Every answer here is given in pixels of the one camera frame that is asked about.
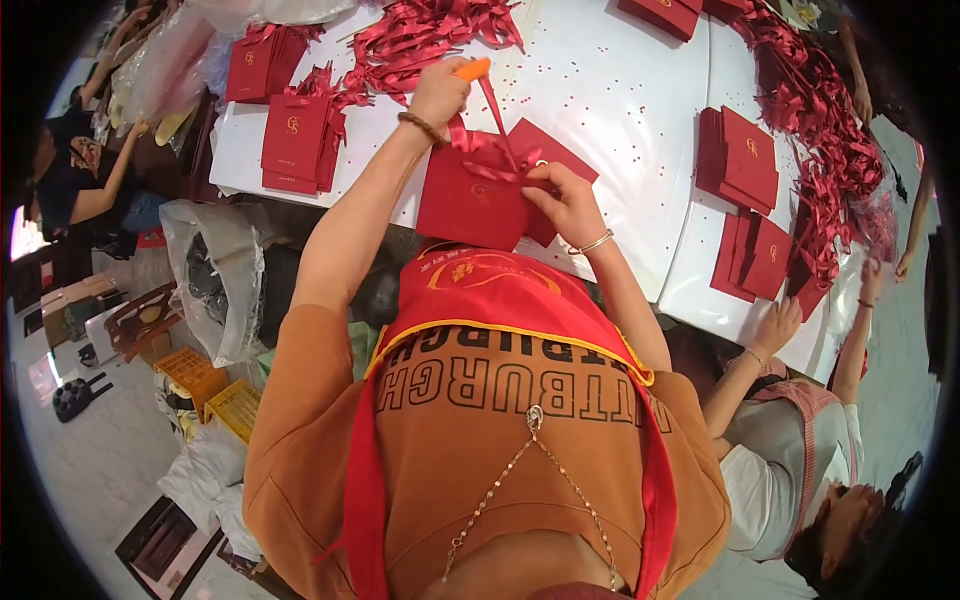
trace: table surface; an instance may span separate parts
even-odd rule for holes
[[[756,63],[743,38],[722,22],[711,19],[709,44],[707,106],[720,109],[726,105],[770,132],[759,121],[760,106],[753,98],[756,94]],[[793,182],[800,173],[791,137],[779,132],[773,137],[780,185],[777,207],[769,218],[792,234],[793,215],[799,202]],[[752,340],[760,316],[771,302],[757,299],[750,303],[710,287],[728,212],[735,213],[736,207],[693,187],[684,231],[658,309],[679,321],[745,346]],[[782,299],[783,293],[781,288],[778,300]],[[828,333],[829,304],[828,300],[821,301],[809,320],[777,354],[788,367],[822,383],[829,379],[833,370],[839,344],[837,336]]]
[[[468,57],[490,57],[491,79],[509,130],[525,117],[583,158],[599,174],[597,202],[647,298],[666,280],[690,197],[695,118],[707,98],[708,22],[701,17],[686,44],[603,0],[524,0],[513,17],[525,43],[493,50],[474,40]],[[350,34],[376,21],[363,5],[327,26],[293,77],[333,60],[334,79],[347,72]],[[603,40],[603,47],[593,45]],[[306,195],[264,189],[259,159],[267,107],[231,103],[218,126],[210,182],[285,201],[331,206],[359,177],[396,122],[400,105],[377,96],[373,107],[349,107],[347,145],[337,160],[333,189]],[[496,132],[475,85],[464,120],[470,129]],[[403,190],[391,222],[412,228],[426,159]],[[567,273],[595,280],[583,257],[571,257],[556,238],[547,249],[523,239],[520,253]]]
[[[592,166],[593,185],[608,227],[616,233],[647,299],[664,314],[744,344],[767,300],[749,304],[709,287],[723,219],[734,207],[693,186],[697,117],[704,107],[727,105],[759,119],[756,67],[743,39],[723,23],[700,16],[686,44],[602,0],[524,0],[513,17],[525,43],[494,50],[474,40],[464,56],[490,57],[491,79],[509,130],[521,117],[550,133]],[[362,5],[326,26],[304,54],[293,82],[314,64],[333,61],[334,80],[353,64],[352,34],[380,11]],[[603,46],[594,46],[603,40]],[[393,130],[400,105],[379,95],[372,107],[347,107],[347,145],[337,160],[330,193],[306,195],[265,189],[260,152],[266,106],[230,103],[217,124],[210,182],[238,192],[315,206],[332,206],[359,177]],[[483,94],[474,87],[464,120],[470,129],[496,132]],[[780,191],[771,219],[792,229],[798,175],[794,148],[774,136]],[[426,157],[400,195],[391,223],[412,228]],[[559,236],[549,248],[523,238],[516,252],[594,280],[582,256],[569,256]],[[826,381],[838,341],[827,333],[827,302],[779,354],[790,367]]]

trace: red apron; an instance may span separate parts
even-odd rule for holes
[[[619,330],[590,300],[582,281],[518,254],[453,243],[428,248],[400,273],[399,316],[380,334],[353,422],[341,543],[361,600],[389,597],[383,555],[386,495],[374,422],[376,373],[385,354],[405,337],[449,324],[537,336],[620,361],[643,398],[644,422],[656,422],[645,387],[653,383],[653,373],[638,364]],[[657,427],[643,431],[646,526],[637,598],[646,598],[660,579],[677,525],[666,446]]]
[[[790,376],[787,372],[786,365],[784,365],[783,361],[779,358],[770,359],[760,370],[759,376],[762,377],[769,374],[778,375],[784,379]],[[797,534],[804,528],[804,515],[806,515],[806,509],[810,505],[810,499],[813,495],[813,471],[816,469],[813,420],[817,418],[817,415],[820,414],[820,411],[822,411],[825,406],[833,402],[839,402],[840,398],[834,393],[806,379],[797,378],[787,379],[769,385],[754,394],[750,399],[758,402],[766,402],[784,398],[790,400],[790,402],[797,407],[801,417],[804,419],[804,488],[800,496],[800,515],[797,517],[797,524],[794,525],[793,533],[790,534],[790,542],[786,545],[786,547],[789,548],[790,543],[793,543],[793,539],[796,538]],[[848,436],[850,435],[850,429],[847,430],[847,434]],[[853,448],[852,438],[850,438],[850,465],[851,486],[854,486],[856,485],[856,451]],[[778,561],[782,559],[785,553],[786,550],[773,560]]]

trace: chain necklace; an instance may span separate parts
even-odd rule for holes
[[[543,445],[543,442],[537,439],[537,432],[540,431],[540,428],[543,426],[543,409],[538,405],[531,406],[527,409],[527,429],[530,430],[530,439],[527,440],[527,443],[523,445],[523,448],[514,455],[514,460],[510,461],[507,465],[507,468],[503,469],[503,472],[500,473],[500,476],[496,481],[493,482],[493,487],[487,491],[487,495],[480,502],[480,506],[477,507],[477,510],[473,511],[473,516],[470,517],[470,520],[467,521],[467,527],[460,532],[460,535],[450,541],[450,551],[446,554],[446,569],[444,570],[444,576],[440,580],[441,585],[446,583],[446,577],[450,574],[450,568],[453,566],[453,560],[457,556],[457,550],[460,546],[464,545],[464,539],[467,537],[470,528],[473,527],[473,521],[480,517],[480,513],[487,508],[487,501],[493,498],[493,492],[500,487],[500,484],[503,483],[503,480],[507,478],[507,475],[510,474],[510,471],[513,470],[516,461],[520,460],[520,457],[523,456],[523,453],[526,452],[527,448],[531,444],[536,444],[546,453],[547,458],[549,458],[554,465],[557,466],[557,469],[560,470],[560,475],[562,475],[567,483],[573,488],[573,490],[580,497],[580,500],[584,503],[584,506],[587,507],[587,510],[590,511],[590,516],[593,517],[593,522],[596,523],[597,529],[600,530],[600,538],[607,545],[607,554],[610,556],[610,591],[616,591],[616,561],[613,559],[613,549],[610,547],[610,542],[607,540],[607,532],[604,531],[603,525],[600,524],[600,516],[597,514],[596,510],[590,506],[589,501],[584,497],[583,493],[580,491],[580,488],[577,487],[573,480],[570,479],[570,476],[566,474],[566,469],[557,462],[557,459],[554,457],[553,452],[546,449],[546,446]]]

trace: silver bracelet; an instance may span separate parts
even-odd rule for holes
[[[613,229],[607,229],[607,232],[604,233],[603,237],[601,237],[601,238],[598,239],[597,241],[593,242],[592,244],[587,244],[586,246],[583,246],[582,248],[569,248],[569,249],[567,249],[566,253],[567,253],[567,254],[570,254],[571,256],[574,256],[574,255],[576,255],[576,254],[584,254],[584,253],[587,253],[587,252],[593,250],[594,248],[596,248],[597,246],[599,246],[600,244],[603,244],[604,242],[606,242],[607,240],[609,240],[609,239],[612,238],[612,237],[613,237]]]

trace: yellow plastic crate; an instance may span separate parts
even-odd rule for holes
[[[256,409],[259,407],[260,394],[245,379],[240,379],[206,402],[204,422],[209,421],[211,415],[216,415],[230,431],[249,444],[256,421]]]
[[[154,363],[154,371],[163,372],[193,398],[200,422],[206,422],[204,404],[227,388],[227,372],[214,369],[209,359],[192,348],[184,348]]]

